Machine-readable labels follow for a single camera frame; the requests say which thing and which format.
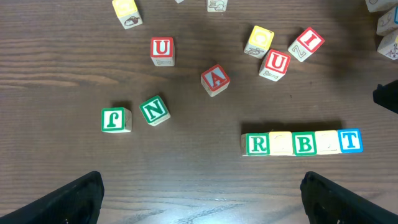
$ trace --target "red letter u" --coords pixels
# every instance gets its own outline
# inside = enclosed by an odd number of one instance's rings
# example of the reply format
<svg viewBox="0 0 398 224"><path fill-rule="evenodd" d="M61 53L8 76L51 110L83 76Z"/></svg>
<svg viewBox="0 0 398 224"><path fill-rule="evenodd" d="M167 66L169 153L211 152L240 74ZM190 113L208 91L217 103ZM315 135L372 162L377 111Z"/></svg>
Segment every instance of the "red letter u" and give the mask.
<svg viewBox="0 0 398 224"><path fill-rule="evenodd" d="M160 44L162 43L162 41L164 42L164 51L160 50ZM167 52L168 45L169 45L169 42L167 40L155 40L155 43L156 43L156 52L158 54L164 54Z"/></svg>

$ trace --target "yellow block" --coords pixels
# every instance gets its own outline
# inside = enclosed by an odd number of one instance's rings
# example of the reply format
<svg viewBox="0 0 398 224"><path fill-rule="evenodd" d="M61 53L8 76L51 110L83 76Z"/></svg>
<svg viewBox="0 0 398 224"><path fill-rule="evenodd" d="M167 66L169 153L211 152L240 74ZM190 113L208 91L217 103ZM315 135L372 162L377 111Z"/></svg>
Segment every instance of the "yellow block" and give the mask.
<svg viewBox="0 0 398 224"><path fill-rule="evenodd" d="M274 35L275 34L273 31L264 29L259 26L254 26L254 29L250 35L249 44L264 50L268 50L271 46Z"/></svg>
<svg viewBox="0 0 398 224"><path fill-rule="evenodd" d="M112 4L118 18L138 11L134 0L113 0Z"/></svg>
<svg viewBox="0 0 398 224"><path fill-rule="evenodd" d="M290 131L271 131L269 149L272 156L294 156L293 139Z"/></svg>

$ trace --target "red block face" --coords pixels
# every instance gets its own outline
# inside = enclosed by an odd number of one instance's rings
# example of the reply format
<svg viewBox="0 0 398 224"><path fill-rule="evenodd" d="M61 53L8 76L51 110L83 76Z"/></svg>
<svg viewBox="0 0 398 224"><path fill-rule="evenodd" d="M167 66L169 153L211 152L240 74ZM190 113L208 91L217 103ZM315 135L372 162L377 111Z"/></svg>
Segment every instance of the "red block face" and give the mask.
<svg viewBox="0 0 398 224"><path fill-rule="evenodd" d="M150 56L153 58L173 57L173 38L154 37L150 40Z"/></svg>
<svg viewBox="0 0 398 224"><path fill-rule="evenodd" d="M282 52L276 50L270 50L267 56L265 67L272 71L281 74L286 74L289 63L290 63L289 55L283 54Z"/></svg>
<svg viewBox="0 0 398 224"><path fill-rule="evenodd" d="M317 51L318 48L325 42L325 40L311 27L305 30L304 33L297 38L297 41L311 53Z"/></svg>

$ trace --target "letter block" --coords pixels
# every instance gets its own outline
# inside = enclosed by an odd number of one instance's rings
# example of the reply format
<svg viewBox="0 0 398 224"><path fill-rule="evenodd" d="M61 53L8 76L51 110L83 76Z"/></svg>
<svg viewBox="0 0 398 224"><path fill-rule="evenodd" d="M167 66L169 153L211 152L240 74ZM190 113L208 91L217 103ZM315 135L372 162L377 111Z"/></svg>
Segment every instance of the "letter block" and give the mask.
<svg viewBox="0 0 398 224"><path fill-rule="evenodd" d="M244 53L262 59L268 52L274 35L273 31L254 26L249 41L244 48Z"/></svg>
<svg viewBox="0 0 398 224"><path fill-rule="evenodd" d="M314 156L317 143L313 131L293 133L293 149L296 156Z"/></svg>
<svg viewBox="0 0 398 224"><path fill-rule="evenodd" d="M259 75L277 82L286 74L289 63L289 55L272 49L262 61Z"/></svg>
<svg viewBox="0 0 398 224"><path fill-rule="evenodd" d="M318 155L341 153L338 133L335 130L315 131L315 142L317 143Z"/></svg>
<svg viewBox="0 0 398 224"><path fill-rule="evenodd" d="M131 111L125 108L105 108L102 109L101 117L102 132L131 132Z"/></svg>
<svg viewBox="0 0 398 224"><path fill-rule="evenodd" d="M211 97L227 89L230 82L229 77L220 65L215 65L203 72L200 81Z"/></svg>
<svg viewBox="0 0 398 224"><path fill-rule="evenodd" d="M389 59L398 59L398 30L385 36L377 49L377 52L386 56Z"/></svg>
<svg viewBox="0 0 398 224"><path fill-rule="evenodd" d="M269 149L272 156L294 156L292 133L290 131L271 131Z"/></svg>
<svg viewBox="0 0 398 224"><path fill-rule="evenodd" d="M225 12L228 0L207 0L208 12Z"/></svg>
<svg viewBox="0 0 398 224"><path fill-rule="evenodd" d="M139 15L134 0L113 0L112 5L125 29L130 29L142 24L142 18Z"/></svg>
<svg viewBox="0 0 398 224"><path fill-rule="evenodd" d="M174 66L175 49L173 38L152 38L150 40L150 57L156 66Z"/></svg>
<svg viewBox="0 0 398 224"><path fill-rule="evenodd" d="M365 0L369 12L385 11L398 4L398 0Z"/></svg>
<svg viewBox="0 0 398 224"><path fill-rule="evenodd" d="M393 7L390 11L380 17L376 31L378 35L385 36L398 29L397 10L398 7Z"/></svg>
<svg viewBox="0 0 398 224"><path fill-rule="evenodd" d="M338 130L342 153L363 152L361 131L359 129Z"/></svg>
<svg viewBox="0 0 398 224"><path fill-rule="evenodd" d="M157 126L170 118L170 113L160 96L155 96L140 105L142 114L148 124Z"/></svg>
<svg viewBox="0 0 398 224"><path fill-rule="evenodd" d="M244 156L268 156L269 136L264 134L242 134L242 155Z"/></svg>
<svg viewBox="0 0 398 224"><path fill-rule="evenodd" d="M325 40L315 32L311 27L305 30L300 37L298 37L293 44L288 48L288 51L300 62L306 60L325 42Z"/></svg>

